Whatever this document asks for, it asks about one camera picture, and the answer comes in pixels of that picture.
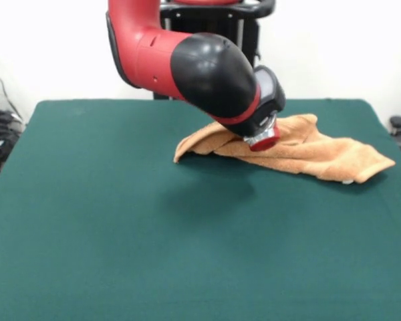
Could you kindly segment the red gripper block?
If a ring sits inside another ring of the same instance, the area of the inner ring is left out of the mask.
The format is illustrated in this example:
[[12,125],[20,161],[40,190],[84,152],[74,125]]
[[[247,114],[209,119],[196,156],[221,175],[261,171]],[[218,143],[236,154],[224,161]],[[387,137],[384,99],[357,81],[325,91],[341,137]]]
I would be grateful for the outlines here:
[[267,150],[273,147],[280,138],[280,131],[278,127],[274,126],[273,128],[269,128],[262,134],[251,139],[249,142],[249,148],[254,152]]

